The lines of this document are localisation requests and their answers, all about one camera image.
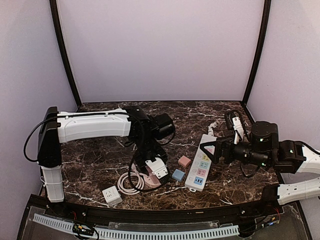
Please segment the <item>pink plug adapter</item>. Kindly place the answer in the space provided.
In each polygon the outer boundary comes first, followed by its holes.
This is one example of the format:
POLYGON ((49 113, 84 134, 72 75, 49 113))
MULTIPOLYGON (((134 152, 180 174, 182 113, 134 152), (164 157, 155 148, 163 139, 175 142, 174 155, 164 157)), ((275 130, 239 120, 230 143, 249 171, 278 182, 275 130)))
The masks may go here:
POLYGON ((178 164, 181 165, 184 168, 187 168, 191 164, 191 162, 192 161, 188 157, 186 157, 184 155, 182 157, 180 157, 179 160, 178 160, 178 164))

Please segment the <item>blue plug adapter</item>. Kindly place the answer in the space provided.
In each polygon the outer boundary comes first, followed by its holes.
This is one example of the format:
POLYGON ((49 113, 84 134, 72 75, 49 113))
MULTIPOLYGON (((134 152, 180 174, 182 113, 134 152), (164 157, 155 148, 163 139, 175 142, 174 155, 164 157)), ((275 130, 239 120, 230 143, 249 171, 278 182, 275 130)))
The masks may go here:
POLYGON ((186 173, 182 170, 179 170, 179 169, 174 170, 171 177, 172 177, 172 179, 175 180, 176 186, 183 182, 185 175, 186 175, 186 173))

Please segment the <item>pink cube socket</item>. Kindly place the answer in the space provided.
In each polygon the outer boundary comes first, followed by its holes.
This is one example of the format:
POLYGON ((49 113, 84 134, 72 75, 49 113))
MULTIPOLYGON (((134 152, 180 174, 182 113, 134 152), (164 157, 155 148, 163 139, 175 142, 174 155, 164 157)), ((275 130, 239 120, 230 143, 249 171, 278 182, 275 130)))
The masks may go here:
POLYGON ((143 177, 145 184, 152 189, 159 187, 161 185, 159 179, 153 174, 152 170, 148 166, 145 168, 148 172, 148 174, 143 177))

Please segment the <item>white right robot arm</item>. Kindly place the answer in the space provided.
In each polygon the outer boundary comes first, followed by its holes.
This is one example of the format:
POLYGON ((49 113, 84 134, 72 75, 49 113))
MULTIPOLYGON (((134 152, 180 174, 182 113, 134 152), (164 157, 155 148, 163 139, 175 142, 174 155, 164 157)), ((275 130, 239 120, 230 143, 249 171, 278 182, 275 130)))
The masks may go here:
MULTIPOLYGON (((302 141, 279 141, 278 125, 257 121, 251 126, 249 142, 235 143, 233 137, 222 137, 201 143, 199 148, 213 162, 220 158, 226 164, 239 161, 256 169, 272 168, 277 173, 320 173, 320 153, 302 141)), ((320 194, 320 179, 298 183, 274 184, 263 188, 261 199, 280 206, 290 202, 314 198, 320 194)))

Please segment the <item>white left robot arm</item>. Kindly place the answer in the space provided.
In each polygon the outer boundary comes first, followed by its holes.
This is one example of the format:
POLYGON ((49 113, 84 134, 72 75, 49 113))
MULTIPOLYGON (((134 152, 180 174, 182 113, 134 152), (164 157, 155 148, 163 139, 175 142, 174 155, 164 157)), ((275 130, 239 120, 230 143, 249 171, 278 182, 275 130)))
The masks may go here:
POLYGON ((62 180, 61 145, 102 137, 125 137, 136 146, 129 168, 134 165, 154 176, 162 188, 169 180, 168 157, 161 140, 175 137, 173 120, 166 113, 151 116, 139 106, 126 106, 108 111, 65 112, 50 107, 31 134, 38 130, 37 157, 25 158, 37 163, 42 171, 47 199, 51 203, 65 200, 62 180))

